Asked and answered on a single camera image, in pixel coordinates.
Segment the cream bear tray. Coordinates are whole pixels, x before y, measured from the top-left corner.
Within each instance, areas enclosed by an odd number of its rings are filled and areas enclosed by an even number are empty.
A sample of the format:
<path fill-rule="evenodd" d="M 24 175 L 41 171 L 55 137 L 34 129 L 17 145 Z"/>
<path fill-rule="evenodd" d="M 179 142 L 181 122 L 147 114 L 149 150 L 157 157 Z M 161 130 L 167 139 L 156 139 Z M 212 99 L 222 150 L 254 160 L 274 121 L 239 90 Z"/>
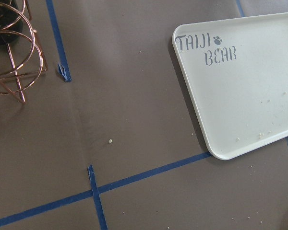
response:
<path fill-rule="evenodd" d="M 214 157 L 288 136 L 288 12 L 183 24 L 172 44 Z"/>

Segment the dark green wine bottle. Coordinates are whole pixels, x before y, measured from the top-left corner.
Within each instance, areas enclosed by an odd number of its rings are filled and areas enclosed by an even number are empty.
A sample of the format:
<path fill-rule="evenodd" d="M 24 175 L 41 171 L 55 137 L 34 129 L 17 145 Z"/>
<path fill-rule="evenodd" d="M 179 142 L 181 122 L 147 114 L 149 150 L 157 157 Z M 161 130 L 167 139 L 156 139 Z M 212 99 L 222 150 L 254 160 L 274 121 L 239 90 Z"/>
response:
<path fill-rule="evenodd" d="M 13 23 L 19 15 L 15 13 L 13 10 L 6 8 L 4 6 L 0 6 L 0 30 L 7 25 Z M 18 22 L 9 28 L 5 28 L 5 30 L 21 32 L 23 30 L 23 22 L 20 18 Z M 18 35 L 10 34 L 10 33 L 0 33 L 0 46 L 12 43 L 13 41 L 18 39 Z"/>

